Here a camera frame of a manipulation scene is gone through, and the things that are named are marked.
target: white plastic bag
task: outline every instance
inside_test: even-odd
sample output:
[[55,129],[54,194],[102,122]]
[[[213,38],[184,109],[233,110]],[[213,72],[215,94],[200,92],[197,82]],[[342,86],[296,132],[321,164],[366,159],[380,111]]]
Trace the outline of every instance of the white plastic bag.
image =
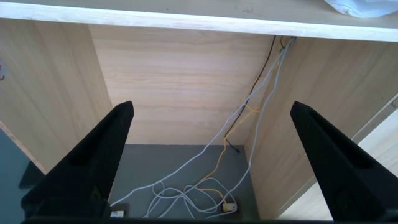
[[342,14],[370,18],[398,10],[398,0],[325,0]]

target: gray floor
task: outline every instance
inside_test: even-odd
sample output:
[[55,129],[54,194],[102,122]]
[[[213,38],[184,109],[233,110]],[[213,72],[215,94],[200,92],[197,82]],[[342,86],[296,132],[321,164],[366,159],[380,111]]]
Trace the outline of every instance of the gray floor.
[[21,199],[29,191],[18,188],[29,159],[0,130],[0,217],[1,223],[20,223],[25,218]]
[[[152,184],[156,180],[163,178],[179,168],[192,156],[198,154],[202,149],[203,146],[127,145],[114,180],[110,202],[120,199],[136,187]],[[220,162],[217,172],[213,175],[227,189],[235,186],[248,167],[243,148],[240,147],[240,149],[241,153],[239,154],[232,149],[228,149]],[[203,155],[167,179],[165,181],[166,186],[181,189],[188,184],[197,183],[214,169],[222,150],[222,146],[209,147]],[[203,184],[201,187],[221,190],[214,183]],[[249,175],[233,192],[233,195],[239,200],[239,210],[243,220],[259,219]],[[146,213],[153,196],[151,189],[144,189],[134,192],[121,203],[130,204],[130,217],[142,217]],[[219,197],[218,201],[220,201],[221,196],[217,196],[217,193],[214,196]],[[194,197],[195,203],[200,208],[206,208],[211,205],[210,199],[203,196],[203,194],[192,194],[192,197]],[[171,203],[170,200],[163,200],[151,213],[150,217],[158,217]],[[207,216],[196,211],[193,214],[196,218],[205,218]],[[187,212],[183,200],[179,200],[164,218],[191,218],[191,216]]]

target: wooden panel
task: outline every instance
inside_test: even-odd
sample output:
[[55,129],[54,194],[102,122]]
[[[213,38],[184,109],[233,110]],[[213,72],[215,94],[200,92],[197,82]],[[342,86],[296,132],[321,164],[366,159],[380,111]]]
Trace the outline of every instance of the wooden panel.
[[398,42],[398,13],[361,19],[320,0],[3,0],[0,17]]
[[[398,110],[395,110],[359,146],[398,176]],[[332,220],[319,184],[312,186],[290,206],[280,219]]]
[[[398,93],[398,44],[297,39],[261,121],[251,177],[262,218],[277,218],[314,183],[289,112],[306,103],[353,137]],[[254,130],[245,144],[252,148]]]
[[[134,104],[128,144],[207,144],[248,95],[272,42],[272,36],[198,30],[90,31],[112,104]],[[258,93],[249,105],[261,98]],[[243,144],[251,124],[245,121],[231,142]]]
[[111,109],[87,25],[0,19],[0,121],[48,172]]

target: desk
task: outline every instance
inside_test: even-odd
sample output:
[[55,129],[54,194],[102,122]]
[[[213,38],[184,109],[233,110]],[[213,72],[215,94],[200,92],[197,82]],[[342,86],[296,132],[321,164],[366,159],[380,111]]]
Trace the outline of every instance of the desk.
[[[44,172],[126,100],[136,109],[128,144],[207,144],[244,101],[273,35],[298,36],[254,147],[261,218],[314,184],[289,116],[295,100],[353,138],[398,93],[397,13],[358,19],[315,0],[20,0],[0,1],[0,17],[1,127]],[[229,138],[246,152],[256,119]]]

